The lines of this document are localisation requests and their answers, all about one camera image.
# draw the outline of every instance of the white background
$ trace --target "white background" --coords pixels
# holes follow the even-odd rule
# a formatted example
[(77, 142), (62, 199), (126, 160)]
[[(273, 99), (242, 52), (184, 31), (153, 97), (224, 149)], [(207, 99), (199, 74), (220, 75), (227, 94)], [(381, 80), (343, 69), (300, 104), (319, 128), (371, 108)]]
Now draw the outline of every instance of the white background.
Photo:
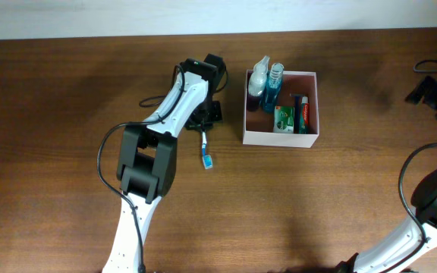
[(437, 0), (0, 0), (0, 39), (437, 27)]

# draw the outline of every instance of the white box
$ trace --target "white box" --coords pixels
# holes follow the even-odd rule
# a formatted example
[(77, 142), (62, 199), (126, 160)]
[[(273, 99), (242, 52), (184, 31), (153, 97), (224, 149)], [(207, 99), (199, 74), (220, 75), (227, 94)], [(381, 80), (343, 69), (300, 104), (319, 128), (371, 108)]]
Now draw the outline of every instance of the white box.
[(243, 144), (262, 146), (287, 146), (311, 148), (319, 136), (318, 93), (315, 72), (285, 71), (281, 92), (278, 95), (280, 106), (293, 106), (294, 97), (290, 94), (307, 95), (310, 103), (310, 127), (308, 134), (273, 133), (274, 115), (265, 113), (260, 107), (257, 111), (247, 110), (247, 86), (252, 70), (246, 73), (244, 93)]

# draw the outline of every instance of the open cardboard box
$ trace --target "open cardboard box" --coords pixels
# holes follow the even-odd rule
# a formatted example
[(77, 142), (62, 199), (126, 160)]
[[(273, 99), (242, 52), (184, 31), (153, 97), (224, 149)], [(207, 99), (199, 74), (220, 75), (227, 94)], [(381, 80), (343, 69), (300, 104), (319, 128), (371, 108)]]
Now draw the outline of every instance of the open cardboard box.
[(244, 93), (244, 138), (243, 144), (262, 146), (287, 146), (311, 148), (319, 136), (318, 94), (316, 89), (316, 73), (285, 71), (281, 92), (278, 95), (279, 106), (294, 107), (294, 97), (290, 94), (304, 94), (310, 103), (310, 127), (308, 134), (273, 133), (274, 114), (247, 110), (247, 87), (252, 70), (246, 74)]

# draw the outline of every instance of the bottle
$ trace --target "bottle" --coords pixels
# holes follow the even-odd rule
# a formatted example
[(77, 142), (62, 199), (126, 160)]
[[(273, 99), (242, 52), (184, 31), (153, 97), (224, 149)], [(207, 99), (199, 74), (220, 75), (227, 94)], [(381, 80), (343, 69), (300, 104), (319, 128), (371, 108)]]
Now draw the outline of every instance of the bottle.
[(269, 78), (266, 83), (266, 93), (263, 98), (263, 110), (268, 113), (273, 113), (278, 101), (278, 94), (282, 86), (282, 74), (285, 67), (282, 64), (275, 63), (269, 72)]
[(246, 105), (248, 111), (256, 111), (259, 108), (266, 88), (268, 64), (269, 56), (264, 56), (260, 62), (254, 65), (254, 72), (250, 75), (249, 86), (247, 87)]

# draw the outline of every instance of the blue liquid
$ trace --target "blue liquid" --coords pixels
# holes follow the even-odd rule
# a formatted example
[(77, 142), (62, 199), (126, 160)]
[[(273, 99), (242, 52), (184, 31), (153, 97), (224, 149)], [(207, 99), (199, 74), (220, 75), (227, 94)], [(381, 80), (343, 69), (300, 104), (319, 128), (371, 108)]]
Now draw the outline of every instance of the blue liquid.
[(263, 97), (263, 110), (273, 113), (278, 102), (278, 95), (282, 86), (282, 64), (273, 64), (266, 83), (266, 92)]

